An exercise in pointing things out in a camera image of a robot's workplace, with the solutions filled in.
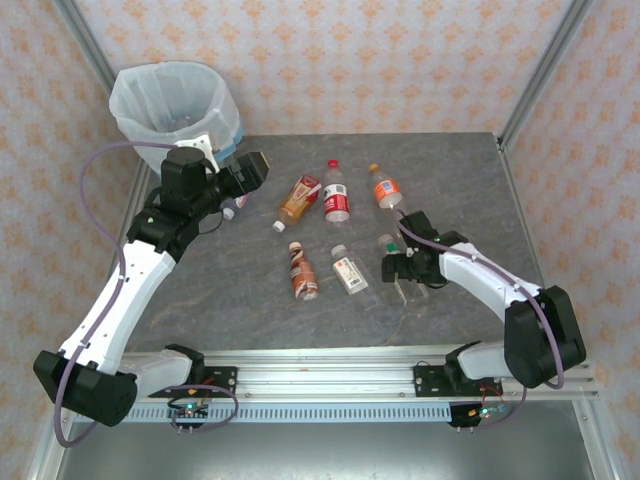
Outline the clear bottle green cap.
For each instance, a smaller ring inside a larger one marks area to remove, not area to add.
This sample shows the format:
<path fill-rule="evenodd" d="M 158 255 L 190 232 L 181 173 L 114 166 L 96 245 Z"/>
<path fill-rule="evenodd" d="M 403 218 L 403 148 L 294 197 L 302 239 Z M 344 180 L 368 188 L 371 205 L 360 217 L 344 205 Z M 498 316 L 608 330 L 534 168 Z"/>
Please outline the clear bottle green cap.
<path fill-rule="evenodd" d="M 382 249 L 383 255 L 406 256 L 407 247 L 399 234 L 385 233 L 378 238 L 378 245 Z M 397 296 L 407 307 L 423 307 L 429 300 L 429 291 L 425 285 L 409 280 L 397 278 L 393 283 L 397 291 Z"/>

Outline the tea bottle yellow red label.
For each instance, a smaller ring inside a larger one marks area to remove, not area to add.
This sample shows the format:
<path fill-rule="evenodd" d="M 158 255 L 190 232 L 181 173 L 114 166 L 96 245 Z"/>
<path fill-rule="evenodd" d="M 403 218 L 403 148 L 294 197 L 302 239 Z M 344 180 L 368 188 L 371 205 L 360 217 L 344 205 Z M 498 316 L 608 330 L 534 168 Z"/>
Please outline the tea bottle yellow red label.
<path fill-rule="evenodd" d="M 321 183 L 310 175 L 302 175 L 278 209 L 278 218 L 272 228 L 282 233 L 287 227 L 298 224 L 304 214 L 318 199 Z"/>

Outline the aluminium frame post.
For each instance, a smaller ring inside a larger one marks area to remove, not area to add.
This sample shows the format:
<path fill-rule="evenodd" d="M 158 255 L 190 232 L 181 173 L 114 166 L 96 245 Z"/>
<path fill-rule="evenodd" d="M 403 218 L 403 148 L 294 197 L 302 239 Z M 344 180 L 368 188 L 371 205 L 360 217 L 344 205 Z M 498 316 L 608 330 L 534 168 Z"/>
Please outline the aluminium frame post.
<path fill-rule="evenodd" d="M 568 10 L 545 48 L 502 133 L 497 137 L 500 151 L 506 152 L 514 144 L 517 134 L 543 93 L 593 2 L 594 0 L 571 0 Z"/>
<path fill-rule="evenodd" d="M 110 95 L 116 81 L 116 73 L 97 42 L 77 0 L 51 1 L 99 82 Z"/>

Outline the right controller circuit board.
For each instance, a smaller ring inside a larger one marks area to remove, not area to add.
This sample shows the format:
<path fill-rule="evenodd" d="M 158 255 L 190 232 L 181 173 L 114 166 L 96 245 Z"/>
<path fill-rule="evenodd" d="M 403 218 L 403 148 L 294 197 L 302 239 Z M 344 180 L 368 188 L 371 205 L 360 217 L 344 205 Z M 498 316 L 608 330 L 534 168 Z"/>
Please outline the right controller circuit board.
<path fill-rule="evenodd" d="M 467 416 L 470 419 L 488 419 L 491 416 L 499 413 L 504 413 L 507 410 L 505 404 L 495 404 L 495 405 L 486 405 L 479 406 L 477 408 L 472 408 L 468 411 Z"/>

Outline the grey metal sheet shelf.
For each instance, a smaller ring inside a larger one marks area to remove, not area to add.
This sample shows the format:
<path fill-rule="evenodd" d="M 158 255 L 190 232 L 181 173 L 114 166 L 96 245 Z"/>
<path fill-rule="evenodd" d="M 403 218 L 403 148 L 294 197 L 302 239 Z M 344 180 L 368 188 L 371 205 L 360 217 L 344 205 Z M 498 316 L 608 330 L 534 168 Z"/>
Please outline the grey metal sheet shelf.
<path fill-rule="evenodd" d="M 39 453 L 28 480 L 632 480 L 587 416 L 523 414 L 487 431 L 444 424 L 233 424 L 189 435 L 101 429 Z"/>

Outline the brown chocolate drink bottle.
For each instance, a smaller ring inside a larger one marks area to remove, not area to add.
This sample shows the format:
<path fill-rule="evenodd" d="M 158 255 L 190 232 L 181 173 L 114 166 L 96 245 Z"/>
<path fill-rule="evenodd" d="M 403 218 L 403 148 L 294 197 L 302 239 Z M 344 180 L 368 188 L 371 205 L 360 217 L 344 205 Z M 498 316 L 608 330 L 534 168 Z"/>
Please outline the brown chocolate drink bottle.
<path fill-rule="evenodd" d="M 299 242 L 289 244 L 290 278 L 294 297 L 301 301 L 311 301 L 318 297 L 319 288 L 314 270 Z"/>

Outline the red label water bottle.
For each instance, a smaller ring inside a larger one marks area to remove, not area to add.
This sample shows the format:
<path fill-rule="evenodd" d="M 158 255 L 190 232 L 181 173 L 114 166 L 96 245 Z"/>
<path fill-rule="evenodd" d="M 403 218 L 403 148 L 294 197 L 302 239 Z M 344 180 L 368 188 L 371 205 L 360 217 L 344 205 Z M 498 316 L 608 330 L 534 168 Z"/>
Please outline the red label water bottle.
<path fill-rule="evenodd" d="M 345 176 L 337 159 L 330 159 L 323 183 L 325 219 L 333 225 L 349 220 L 350 207 Z"/>

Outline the aluminium table side rail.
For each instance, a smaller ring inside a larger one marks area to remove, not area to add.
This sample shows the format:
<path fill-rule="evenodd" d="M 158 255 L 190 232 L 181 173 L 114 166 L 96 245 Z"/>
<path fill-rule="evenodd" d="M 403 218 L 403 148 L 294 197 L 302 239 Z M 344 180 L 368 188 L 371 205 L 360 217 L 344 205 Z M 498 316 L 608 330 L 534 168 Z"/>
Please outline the aluminium table side rail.
<path fill-rule="evenodd" d="M 118 236 L 120 244 L 125 242 L 126 233 L 132 223 L 133 217 L 144 204 L 145 193 L 151 173 L 152 171 L 148 165 L 143 160 L 140 160 L 130 189 L 129 199 L 125 205 L 124 216 Z"/>
<path fill-rule="evenodd" d="M 538 256 L 538 252 L 536 251 L 535 248 L 535 244 L 533 241 L 533 237 L 531 235 L 531 231 L 529 229 L 529 225 L 526 219 L 526 215 L 525 215 L 525 210 L 523 208 L 523 204 L 521 202 L 521 198 L 517 189 L 517 185 L 515 182 L 515 170 L 512 168 L 509 159 L 508 159 L 508 155 L 507 155 L 507 149 L 504 145 L 504 142 L 502 141 L 502 139 L 498 136 L 495 137 L 495 142 L 496 142 L 496 148 L 497 148 L 497 152 L 498 152 L 498 156 L 500 158 L 500 161 L 503 165 L 503 169 L 507 178 L 507 182 L 509 184 L 509 188 L 515 203 L 515 207 L 524 231 L 524 236 L 528 245 L 528 250 L 530 253 L 530 256 L 532 258 L 532 262 L 534 264 L 534 268 L 536 271 L 536 276 L 537 278 L 541 281 L 541 285 L 542 286 L 546 286 L 547 285 L 547 277 L 546 277 L 546 272 L 544 271 L 544 268 L 541 266 L 540 263 L 540 259 Z"/>

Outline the orange label clear bottle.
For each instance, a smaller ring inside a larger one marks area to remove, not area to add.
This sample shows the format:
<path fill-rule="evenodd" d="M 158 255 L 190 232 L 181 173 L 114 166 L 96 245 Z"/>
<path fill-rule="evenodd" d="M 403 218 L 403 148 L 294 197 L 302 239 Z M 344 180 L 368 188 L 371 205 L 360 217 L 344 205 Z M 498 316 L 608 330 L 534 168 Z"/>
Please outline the orange label clear bottle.
<path fill-rule="evenodd" d="M 408 212 L 404 195 L 396 180 L 384 172 L 378 164 L 369 166 L 372 192 L 381 210 Z"/>

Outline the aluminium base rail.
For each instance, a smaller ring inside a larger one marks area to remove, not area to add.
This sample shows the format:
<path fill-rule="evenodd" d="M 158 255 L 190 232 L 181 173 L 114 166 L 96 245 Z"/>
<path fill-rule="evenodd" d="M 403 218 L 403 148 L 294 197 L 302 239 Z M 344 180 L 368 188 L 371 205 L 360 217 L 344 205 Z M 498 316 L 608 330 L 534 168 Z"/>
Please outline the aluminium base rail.
<path fill-rule="evenodd" d="M 416 401 L 413 367 L 444 362 L 452 345 L 218 350 L 208 365 L 235 366 L 236 395 L 253 403 Z"/>

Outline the controller circuit board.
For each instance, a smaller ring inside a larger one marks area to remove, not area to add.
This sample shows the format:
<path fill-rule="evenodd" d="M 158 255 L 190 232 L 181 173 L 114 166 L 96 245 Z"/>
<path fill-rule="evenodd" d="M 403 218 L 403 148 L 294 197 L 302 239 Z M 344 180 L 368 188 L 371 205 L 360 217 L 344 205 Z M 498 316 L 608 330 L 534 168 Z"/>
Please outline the controller circuit board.
<path fill-rule="evenodd" d="M 486 405 L 479 406 L 477 408 L 472 408 L 468 411 L 467 416 L 470 419 L 488 419 L 491 416 L 499 413 L 504 413 L 507 410 L 505 404 L 495 404 L 495 405 Z"/>
<path fill-rule="evenodd" d="M 208 405 L 203 400 L 187 400 L 185 403 L 177 399 L 167 402 L 171 410 L 170 416 L 176 419 L 206 419 L 209 416 Z"/>

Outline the left controller circuit board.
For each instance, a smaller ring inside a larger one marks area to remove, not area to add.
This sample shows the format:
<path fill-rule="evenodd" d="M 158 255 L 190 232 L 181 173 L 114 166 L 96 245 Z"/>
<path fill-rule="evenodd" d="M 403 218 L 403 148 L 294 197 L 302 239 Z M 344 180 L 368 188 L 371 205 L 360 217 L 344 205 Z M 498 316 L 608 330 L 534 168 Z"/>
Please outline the left controller circuit board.
<path fill-rule="evenodd" d="M 208 405 L 203 400 L 187 400 L 185 403 L 177 399 L 167 402 L 171 410 L 170 416 L 176 419 L 206 419 L 209 416 Z"/>

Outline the white label clear bottle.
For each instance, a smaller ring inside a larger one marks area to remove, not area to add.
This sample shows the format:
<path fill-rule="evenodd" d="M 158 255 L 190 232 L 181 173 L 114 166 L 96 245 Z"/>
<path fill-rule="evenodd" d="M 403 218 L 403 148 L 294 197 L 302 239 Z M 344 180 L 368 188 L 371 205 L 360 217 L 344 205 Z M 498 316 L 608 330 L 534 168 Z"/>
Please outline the white label clear bottle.
<path fill-rule="evenodd" d="M 355 257 L 344 245 L 335 246 L 331 250 L 331 255 L 334 260 L 333 272 L 348 295 L 355 295 L 369 287 L 369 282 L 355 261 Z"/>

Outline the bin with white plastic liner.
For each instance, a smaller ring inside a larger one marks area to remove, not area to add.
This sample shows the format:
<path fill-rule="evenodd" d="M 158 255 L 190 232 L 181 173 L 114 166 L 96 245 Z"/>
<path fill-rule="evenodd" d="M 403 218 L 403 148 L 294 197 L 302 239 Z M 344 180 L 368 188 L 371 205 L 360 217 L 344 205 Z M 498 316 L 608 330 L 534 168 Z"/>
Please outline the bin with white plastic liner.
<path fill-rule="evenodd" d="M 225 80 L 197 62 L 167 61 L 118 73 L 109 110 L 130 141 L 172 144 L 208 133 L 220 168 L 244 136 Z"/>

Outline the small purple label bottle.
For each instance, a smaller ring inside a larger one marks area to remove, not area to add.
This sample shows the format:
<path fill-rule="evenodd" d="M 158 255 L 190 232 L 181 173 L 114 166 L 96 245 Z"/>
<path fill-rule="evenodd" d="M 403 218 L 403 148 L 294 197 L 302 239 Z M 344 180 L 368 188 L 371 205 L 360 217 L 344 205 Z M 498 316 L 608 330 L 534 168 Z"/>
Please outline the small purple label bottle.
<path fill-rule="evenodd" d="M 238 215 L 240 210 L 245 206 L 247 200 L 249 198 L 248 194 L 226 199 L 221 203 L 221 213 L 224 220 L 232 220 L 234 217 Z"/>

